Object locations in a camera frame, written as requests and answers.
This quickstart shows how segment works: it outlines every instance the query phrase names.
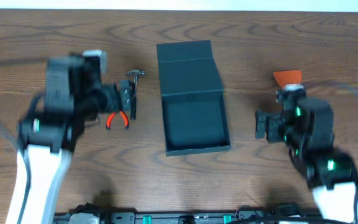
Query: open box lid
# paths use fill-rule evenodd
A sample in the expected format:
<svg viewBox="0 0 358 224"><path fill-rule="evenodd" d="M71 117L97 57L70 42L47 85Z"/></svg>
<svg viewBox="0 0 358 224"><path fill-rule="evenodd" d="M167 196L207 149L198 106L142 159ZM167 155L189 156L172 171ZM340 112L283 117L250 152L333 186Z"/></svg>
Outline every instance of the open box lid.
<svg viewBox="0 0 358 224"><path fill-rule="evenodd" d="M210 40L157 44L162 95L223 91Z"/></svg>

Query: dark teal box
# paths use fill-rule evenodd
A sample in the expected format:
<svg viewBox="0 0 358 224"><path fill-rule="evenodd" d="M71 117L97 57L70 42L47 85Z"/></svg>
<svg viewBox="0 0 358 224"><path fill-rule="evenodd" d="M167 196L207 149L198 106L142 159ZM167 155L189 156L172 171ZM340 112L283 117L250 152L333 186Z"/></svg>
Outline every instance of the dark teal box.
<svg viewBox="0 0 358 224"><path fill-rule="evenodd" d="M231 148L223 84L209 40L157 44L166 155Z"/></svg>

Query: hammer head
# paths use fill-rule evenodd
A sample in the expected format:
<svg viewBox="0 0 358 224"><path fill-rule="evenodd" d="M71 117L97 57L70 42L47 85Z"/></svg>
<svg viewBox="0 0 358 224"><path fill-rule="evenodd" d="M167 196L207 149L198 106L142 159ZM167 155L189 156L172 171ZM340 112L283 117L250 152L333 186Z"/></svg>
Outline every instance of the hammer head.
<svg viewBox="0 0 358 224"><path fill-rule="evenodd" d="M127 76L129 76L129 75L134 75L134 76L146 75L146 72L144 70L131 70L131 71L127 72Z"/></svg>

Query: hammer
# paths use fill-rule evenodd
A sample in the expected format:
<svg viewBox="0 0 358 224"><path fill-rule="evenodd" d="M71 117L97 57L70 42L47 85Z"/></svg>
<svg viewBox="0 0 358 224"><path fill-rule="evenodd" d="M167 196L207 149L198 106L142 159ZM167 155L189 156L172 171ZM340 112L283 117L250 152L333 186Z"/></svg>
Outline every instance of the hammer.
<svg viewBox="0 0 358 224"><path fill-rule="evenodd" d="M132 97L132 105L131 105L131 120L136 119L136 88L137 88L137 77L139 75L145 75L146 72L144 70L131 70L127 72L127 76L134 75L134 83L135 83L135 90L134 96Z"/></svg>

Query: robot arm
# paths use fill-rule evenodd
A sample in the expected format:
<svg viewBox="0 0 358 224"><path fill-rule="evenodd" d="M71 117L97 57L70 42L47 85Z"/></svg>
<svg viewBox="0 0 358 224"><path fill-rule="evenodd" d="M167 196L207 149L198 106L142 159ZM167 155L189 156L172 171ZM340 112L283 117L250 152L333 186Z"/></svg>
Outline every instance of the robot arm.
<svg viewBox="0 0 358 224"><path fill-rule="evenodd" d="M28 145L24 152L24 157L20 155L21 152L17 155L16 184L6 223L51 223L60 185L73 153L67 149L50 153L49 147L36 145ZM30 164L29 190L26 188L27 170L24 160Z"/></svg>
<svg viewBox="0 0 358 224"><path fill-rule="evenodd" d="M51 223L85 121L121 109L116 85L101 83L105 59L103 51L90 50L48 61L46 91L33 99L19 122L22 149L6 223ZM37 111L41 96L44 110Z"/></svg>
<svg viewBox="0 0 358 224"><path fill-rule="evenodd" d="M264 138L266 133L268 142L285 142L323 218L353 222L358 174L352 158L334 148L330 105L307 98L302 85L287 85L277 91L277 101L282 103L282 112L256 112L256 138Z"/></svg>

